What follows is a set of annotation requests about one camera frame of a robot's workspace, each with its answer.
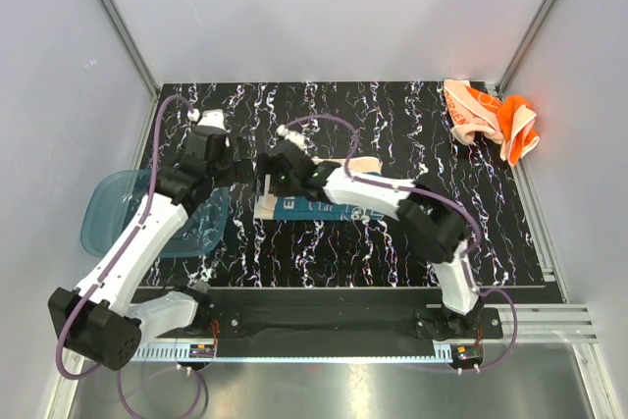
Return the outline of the teal and cream Doraemon towel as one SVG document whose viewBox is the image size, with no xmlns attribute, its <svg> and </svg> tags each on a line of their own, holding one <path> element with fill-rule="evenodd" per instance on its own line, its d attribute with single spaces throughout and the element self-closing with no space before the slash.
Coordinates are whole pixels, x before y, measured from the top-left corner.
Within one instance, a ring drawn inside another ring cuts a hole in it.
<svg viewBox="0 0 628 419">
<path fill-rule="evenodd" d="M 355 205 L 309 201 L 302 196 L 257 196 L 253 215 L 266 221 L 379 221 L 382 213 Z"/>
</svg>

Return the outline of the orange and cream Doraemon towel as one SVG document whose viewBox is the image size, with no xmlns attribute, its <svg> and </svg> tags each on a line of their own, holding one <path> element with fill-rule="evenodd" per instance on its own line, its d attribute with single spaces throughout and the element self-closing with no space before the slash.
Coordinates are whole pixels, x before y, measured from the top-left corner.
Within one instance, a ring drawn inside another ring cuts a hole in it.
<svg viewBox="0 0 628 419">
<path fill-rule="evenodd" d="M 453 137 L 471 145 L 481 134 L 500 147 L 500 159 L 510 167 L 531 152 L 540 136 L 534 130 L 537 113 L 520 95 L 504 101 L 474 88 L 468 80 L 444 81 L 445 104 Z"/>
</svg>

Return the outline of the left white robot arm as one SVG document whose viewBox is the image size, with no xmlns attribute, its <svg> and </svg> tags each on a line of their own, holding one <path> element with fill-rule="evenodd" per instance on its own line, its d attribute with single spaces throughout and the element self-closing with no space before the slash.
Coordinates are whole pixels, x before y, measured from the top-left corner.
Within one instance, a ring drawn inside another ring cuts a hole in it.
<svg viewBox="0 0 628 419">
<path fill-rule="evenodd" d="M 73 289 L 57 288 L 48 309 L 57 336 L 60 373 L 70 350 L 112 371 L 126 366 L 144 341 L 173 330 L 193 336 L 212 325 L 204 288 L 175 288 L 142 303 L 133 296 L 171 238 L 207 206 L 219 188 L 252 180 L 243 138 L 229 134 L 220 109 L 193 111 L 195 126 L 174 164 L 151 173 L 148 192 L 101 261 Z"/>
</svg>

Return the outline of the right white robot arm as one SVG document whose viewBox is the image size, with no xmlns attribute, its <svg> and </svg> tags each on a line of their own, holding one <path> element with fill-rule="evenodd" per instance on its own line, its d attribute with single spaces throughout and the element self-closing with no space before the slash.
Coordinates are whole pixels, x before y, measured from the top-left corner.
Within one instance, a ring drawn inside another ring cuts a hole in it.
<svg viewBox="0 0 628 419">
<path fill-rule="evenodd" d="M 460 334 L 476 327 L 483 299 L 470 274 L 465 228 L 477 224 L 463 207 L 418 181 L 359 173 L 347 162 L 316 162 L 287 136 L 257 158 L 256 179 L 260 196 L 350 205 L 399 222 L 416 256 L 436 273 L 443 321 Z"/>
</svg>

